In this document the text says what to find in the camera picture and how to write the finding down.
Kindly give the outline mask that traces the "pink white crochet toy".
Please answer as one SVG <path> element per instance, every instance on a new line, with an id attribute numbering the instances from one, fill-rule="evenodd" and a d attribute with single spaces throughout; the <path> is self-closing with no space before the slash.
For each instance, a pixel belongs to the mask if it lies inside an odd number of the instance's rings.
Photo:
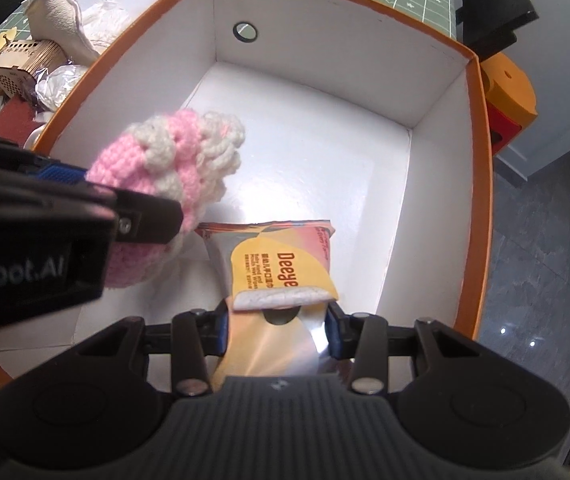
<path id="1" fill-rule="evenodd" d="M 183 220 L 167 244 L 118 243 L 111 249 L 105 285 L 125 288 L 160 273 L 175 258 L 207 207 L 225 194 L 223 179 L 241 166 L 245 127 L 234 115 L 181 108 L 129 125 L 99 154 L 86 180 L 169 198 Z"/>

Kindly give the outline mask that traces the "white gift bundle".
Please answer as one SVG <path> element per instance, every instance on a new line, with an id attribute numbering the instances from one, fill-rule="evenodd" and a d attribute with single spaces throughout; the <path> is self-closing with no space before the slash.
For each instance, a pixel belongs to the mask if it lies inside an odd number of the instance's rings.
<path id="1" fill-rule="evenodd" d="M 86 72 L 86 66 L 76 64 L 64 64 L 51 72 L 43 70 L 34 87 L 38 102 L 46 110 L 56 112 Z"/>

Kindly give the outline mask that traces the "orange tissue pack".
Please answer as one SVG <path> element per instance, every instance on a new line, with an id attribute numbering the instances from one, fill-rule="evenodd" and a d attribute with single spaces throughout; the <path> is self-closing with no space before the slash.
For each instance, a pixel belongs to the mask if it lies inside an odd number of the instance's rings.
<path id="1" fill-rule="evenodd" d="M 222 282 L 229 312 L 227 351 L 213 372 L 232 376 L 317 374 L 327 342 L 332 223 L 203 223 L 197 228 Z"/>

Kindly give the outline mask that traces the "cream plush mitt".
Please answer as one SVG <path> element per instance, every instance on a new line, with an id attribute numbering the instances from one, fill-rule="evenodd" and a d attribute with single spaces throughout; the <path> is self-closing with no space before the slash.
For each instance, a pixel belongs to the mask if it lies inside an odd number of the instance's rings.
<path id="1" fill-rule="evenodd" d="M 23 0 L 31 38 L 55 42 L 68 60 L 91 66 L 99 57 L 84 34 L 82 12 L 76 0 Z"/>

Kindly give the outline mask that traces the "wooden radio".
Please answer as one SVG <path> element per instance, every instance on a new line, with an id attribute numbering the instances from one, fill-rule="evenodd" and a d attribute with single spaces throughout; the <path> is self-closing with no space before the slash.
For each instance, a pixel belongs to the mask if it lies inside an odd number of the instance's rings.
<path id="1" fill-rule="evenodd" d="M 10 97 L 35 102 L 38 78 L 68 62 L 64 50 L 50 40 L 14 40 L 0 49 L 0 88 Z"/>

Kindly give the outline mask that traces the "orange cardboard box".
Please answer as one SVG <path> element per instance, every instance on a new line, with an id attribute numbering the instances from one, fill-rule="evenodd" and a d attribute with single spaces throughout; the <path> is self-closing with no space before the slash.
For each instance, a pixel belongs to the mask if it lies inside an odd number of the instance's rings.
<path id="1" fill-rule="evenodd" d="M 492 164 L 473 51 L 374 0 L 157 0 L 36 146 L 85 166 L 132 122 L 182 106 L 246 129 L 208 221 L 332 222 L 344 309 L 477 334 Z"/>

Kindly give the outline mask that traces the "orange stool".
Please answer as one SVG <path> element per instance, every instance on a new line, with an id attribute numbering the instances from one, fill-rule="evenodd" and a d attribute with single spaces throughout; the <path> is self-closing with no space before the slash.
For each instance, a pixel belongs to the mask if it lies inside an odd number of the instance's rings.
<path id="1" fill-rule="evenodd" d="M 492 154 L 498 154 L 538 117 L 528 76 L 500 52 L 480 64 Z"/>

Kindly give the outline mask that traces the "black chair right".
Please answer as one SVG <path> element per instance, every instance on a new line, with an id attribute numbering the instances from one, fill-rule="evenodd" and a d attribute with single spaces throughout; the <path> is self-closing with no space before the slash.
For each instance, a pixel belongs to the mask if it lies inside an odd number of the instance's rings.
<path id="1" fill-rule="evenodd" d="M 462 26 L 462 44 L 480 62 L 515 44 L 517 29 L 538 18 L 530 0 L 462 0 L 456 10 L 456 24 Z"/>

